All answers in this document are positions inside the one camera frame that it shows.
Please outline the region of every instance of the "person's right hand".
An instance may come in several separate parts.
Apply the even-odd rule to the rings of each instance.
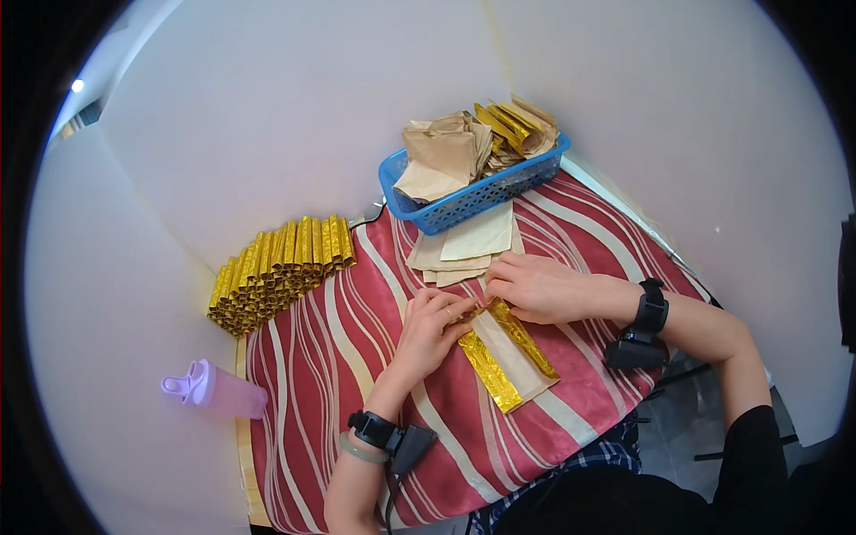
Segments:
[[[503,253],[485,277],[485,299],[501,297],[517,318],[534,324],[564,324],[607,318],[616,300],[638,302],[638,284],[607,275],[579,273],[554,259]]]

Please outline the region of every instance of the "black wrist strap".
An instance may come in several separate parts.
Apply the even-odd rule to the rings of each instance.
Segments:
[[[348,416],[348,427],[354,428],[354,436],[378,449],[387,449],[389,439],[398,429],[398,425],[361,410]]]
[[[648,278],[639,283],[645,294],[639,297],[639,310],[631,327],[633,330],[655,335],[663,330],[669,315],[669,302],[663,298],[663,281]]]

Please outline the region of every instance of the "table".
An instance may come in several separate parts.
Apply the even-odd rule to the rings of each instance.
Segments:
[[[654,276],[667,290],[709,299],[632,220],[563,172],[515,199],[514,215],[527,253],[581,272],[632,281]],[[417,234],[384,210],[377,221],[354,229],[357,265],[247,337],[247,378],[271,399],[251,434],[259,492],[277,530],[326,532],[324,495],[338,434],[391,361],[407,300],[425,286],[421,273],[405,265]],[[478,280],[445,289],[482,295]],[[619,332],[611,321],[526,327],[562,376],[535,400],[500,413],[455,346],[405,401],[400,423],[428,425],[438,440],[405,479],[393,527],[442,520],[501,499],[619,422],[662,372],[604,367],[603,348]]]

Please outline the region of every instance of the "black shirt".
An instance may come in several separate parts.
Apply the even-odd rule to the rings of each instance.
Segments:
[[[789,527],[788,470],[772,407],[741,415],[725,437],[708,503],[667,479],[601,465],[521,496],[494,533],[774,533]]]

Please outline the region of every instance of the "blue plastic basket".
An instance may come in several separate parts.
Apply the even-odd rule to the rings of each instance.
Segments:
[[[560,132],[558,144],[552,151],[512,165],[428,205],[417,204],[393,188],[407,167],[406,150],[386,158],[377,176],[392,215],[403,221],[413,221],[422,232],[433,236],[555,178],[562,153],[570,146],[567,135]]]

